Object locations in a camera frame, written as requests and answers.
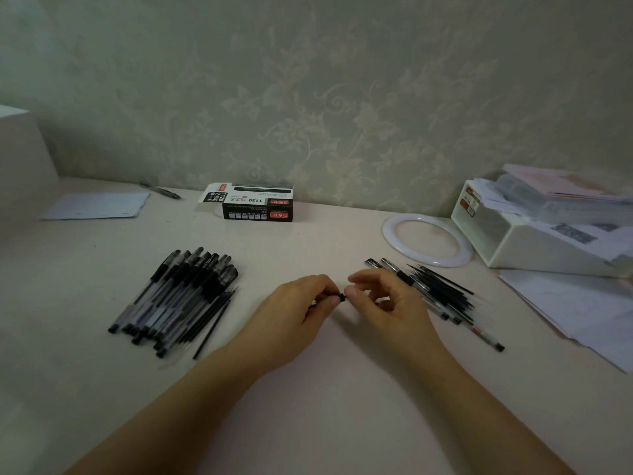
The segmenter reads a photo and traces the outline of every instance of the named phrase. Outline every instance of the left hand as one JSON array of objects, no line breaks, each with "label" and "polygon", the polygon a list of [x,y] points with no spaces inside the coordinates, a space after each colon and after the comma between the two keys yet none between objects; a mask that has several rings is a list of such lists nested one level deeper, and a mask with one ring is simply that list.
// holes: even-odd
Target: left hand
[{"label": "left hand", "polygon": [[[326,275],[310,275],[280,285],[255,310],[227,345],[241,364],[265,374],[294,360],[313,342],[328,315],[341,302],[339,288]],[[311,308],[314,300],[317,304]]]}]

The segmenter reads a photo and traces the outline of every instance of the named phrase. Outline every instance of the wall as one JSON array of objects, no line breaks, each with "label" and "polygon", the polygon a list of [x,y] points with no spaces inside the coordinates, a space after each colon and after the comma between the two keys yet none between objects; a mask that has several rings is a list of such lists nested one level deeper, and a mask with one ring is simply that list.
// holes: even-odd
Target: wall
[{"label": "wall", "polygon": [[631,0],[0,0],[61,174],[447,213],[504,163],[633,174]]}]

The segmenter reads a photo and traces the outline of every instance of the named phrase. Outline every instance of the right hand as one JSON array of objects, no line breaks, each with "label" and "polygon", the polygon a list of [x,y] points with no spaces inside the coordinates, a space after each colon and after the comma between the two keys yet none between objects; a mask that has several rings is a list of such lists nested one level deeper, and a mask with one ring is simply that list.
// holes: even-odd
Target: right hand
[{"label": "right hand", "polygon": [[[348,302],[407,364],[427,371],[452,359],[415,288],[385,269],[357,271],[348,280],[354,284],[345,288]],[[389,300],[376,305],[377,299],[385,297]]]}]

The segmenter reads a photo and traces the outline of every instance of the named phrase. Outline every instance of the desk surface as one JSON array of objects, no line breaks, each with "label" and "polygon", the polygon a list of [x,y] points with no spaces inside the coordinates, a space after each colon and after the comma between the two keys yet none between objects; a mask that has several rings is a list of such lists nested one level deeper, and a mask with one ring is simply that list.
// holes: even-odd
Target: desk surface
[{"label": "desk surface", "polygon": [[[4,474],[65,469],[191,367],[161,361],[106,329],[175,248],[233,256],[240,291],[207,349],[226,343],[278,284],[327,273],[340,287],[383,256],[384,211],[297,203],[295,222],[238,222],[196,211],[198,192],[152,194],[136,219],[37,222],[64,191],[140,191],[63,179],[5,214],[0,244],[0,466]],[[423,223],[409,245],[448,254]],[[475,258],[440,270],[490,301],[496,353],[465,327],[432,317],[459,362],[579,474],[633,467],[633,377],[560,338]],[[222,426],[201,472],[214,474],[467,473],[446,422],[374,333],[342,304],[293,364],[263,378]]]}]

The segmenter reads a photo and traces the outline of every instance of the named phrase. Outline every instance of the stack of papers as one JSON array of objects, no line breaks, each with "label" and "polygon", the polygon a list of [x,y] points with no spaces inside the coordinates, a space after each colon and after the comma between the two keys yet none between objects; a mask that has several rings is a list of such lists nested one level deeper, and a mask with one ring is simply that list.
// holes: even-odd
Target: stack of papers
[{"label": "stack of papers", "polygon": [[545,271],[499,277],[566,337],[633,372],[633,287],[624,280]]},{"label": "stack of papers", "polygon": [[137,216],[149,193],[68,193],[41,220],[88,220]]},{"label": "stack of papers", "polygon": [[[505,213],[527,216],[525,211],[508,201],[495,188],[495,183],[483,178],[472,180],[471,186],[481,198],[484,207]],[[611,262],[620,255],[633,256],[633,227],[619,227],[613,223],[595,225],[551,224],[530,220],[530,226],[591,255]]]}]

